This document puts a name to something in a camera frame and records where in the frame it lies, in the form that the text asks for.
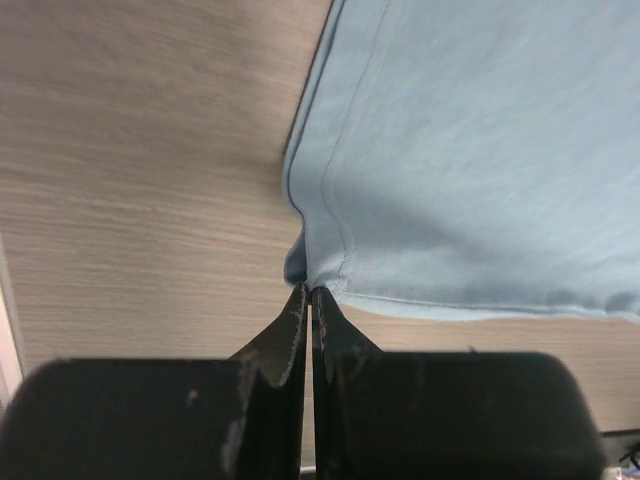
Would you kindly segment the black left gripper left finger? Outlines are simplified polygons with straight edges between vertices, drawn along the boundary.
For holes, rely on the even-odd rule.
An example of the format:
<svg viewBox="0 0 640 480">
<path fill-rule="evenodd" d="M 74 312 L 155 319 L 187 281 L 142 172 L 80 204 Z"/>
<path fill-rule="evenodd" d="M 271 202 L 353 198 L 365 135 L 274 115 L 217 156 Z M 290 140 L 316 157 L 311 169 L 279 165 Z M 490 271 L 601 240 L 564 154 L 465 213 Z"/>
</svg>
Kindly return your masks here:
<svg viewBox="0 0 640 480">
<path fill-rule="evenodd" d="M 1 422 L 5 479 L 296 479 L 307 290 L 226 359 L 52 361 Z"/>
</svg>

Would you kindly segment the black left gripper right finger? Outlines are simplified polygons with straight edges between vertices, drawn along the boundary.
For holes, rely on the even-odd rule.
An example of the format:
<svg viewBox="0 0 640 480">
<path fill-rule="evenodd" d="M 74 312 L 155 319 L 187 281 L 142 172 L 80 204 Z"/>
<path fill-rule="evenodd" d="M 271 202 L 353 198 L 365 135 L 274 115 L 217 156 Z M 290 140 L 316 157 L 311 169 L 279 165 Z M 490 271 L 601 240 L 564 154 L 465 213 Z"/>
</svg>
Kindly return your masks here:
<svg viewBox="0 0 640 480">
<path fill-rule="evenodd" d="M 597 479 L 582 392 L 538 352 L 393 352 L 311 294 L 320 479 Z"/>
</svg>

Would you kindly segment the light blue t shirt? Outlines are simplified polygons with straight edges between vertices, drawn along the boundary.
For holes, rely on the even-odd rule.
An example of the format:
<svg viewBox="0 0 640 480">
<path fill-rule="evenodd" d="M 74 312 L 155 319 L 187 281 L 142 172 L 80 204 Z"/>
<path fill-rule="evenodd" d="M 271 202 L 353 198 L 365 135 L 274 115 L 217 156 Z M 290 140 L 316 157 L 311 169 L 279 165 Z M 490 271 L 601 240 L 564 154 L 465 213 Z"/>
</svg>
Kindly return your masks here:
<svg viewBox="0 0 640 480">
<path fill-rule="evenodd" d="M 336 1 L 289 283 L 384 315 L 639 318 L 639 5 Z"/>
</svg>

